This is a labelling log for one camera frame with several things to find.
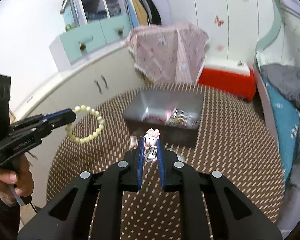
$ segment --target black cable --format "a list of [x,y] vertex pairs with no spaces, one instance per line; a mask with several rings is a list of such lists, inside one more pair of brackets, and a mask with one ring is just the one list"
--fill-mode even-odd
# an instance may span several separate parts
[[35,209],[35,207],[33,206],[32,202],[30,202],[30,205],[32,206],[34,212],[38,213],[37,210]]

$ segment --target blue bedsheet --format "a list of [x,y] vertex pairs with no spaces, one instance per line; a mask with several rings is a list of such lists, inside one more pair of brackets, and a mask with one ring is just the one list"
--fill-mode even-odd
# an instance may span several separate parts
[[296,136],[299,126],[299,114],[298,110],[270,84],[268,79],[263,77],[263,81],[268,91],[277,126],[279,152],[285,169],[284,179],[288,182],[297,153]]

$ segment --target bead bracelet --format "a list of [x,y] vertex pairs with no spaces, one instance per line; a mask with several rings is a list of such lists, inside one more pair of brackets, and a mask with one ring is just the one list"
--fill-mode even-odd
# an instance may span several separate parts
[[74,141],[75,143],[88,143],[89,141],[93,140],[94,138],[97,138],[99,136],[99,134],[101,133],[101,131],[104,129],[104,124],[105,121],[102,119],[102,116],[100,115],[99,111],[91,108],[90,106],[76,106],[75,109],[73,110],[73,112],[78,113],[80,111],[87,111],[88,113],[94,115],[98,122],[99,122],[99,128],[96,129],[95,132],[93,132],[92,134],[88,135],[85,138],[79,138],[76,137],[73,133],[72,133],[72,123],[67,124],[66,126],[66,132],[67,132],[67,136]]

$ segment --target gray blanket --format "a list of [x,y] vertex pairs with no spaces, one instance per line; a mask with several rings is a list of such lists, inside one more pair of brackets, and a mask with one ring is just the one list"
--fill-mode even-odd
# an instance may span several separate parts
[[[300,68],[271,64],[262,66],[261,74],[300,111]],[[293,163],[277,223],[284,238],[300,220],[300,124],[296,143],[297,158]]]

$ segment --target pillow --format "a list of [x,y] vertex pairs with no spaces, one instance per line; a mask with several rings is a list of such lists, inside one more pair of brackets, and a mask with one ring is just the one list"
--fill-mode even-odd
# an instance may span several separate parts
[[300,113],[286,100],[268,81],[262,77],[266,85],[279,139],[279,153],[284,168],[286,182],[296,158],[296,136],[299,127]]
[[269,65],[272,63],[279,63],[282,66],[295,66],[295,60],[292,57],[290,60],[281,59],[281,55],[277,57],[272,53],[266,53],[265,51],[257,51],[257,62],[259,68],[263,65]]

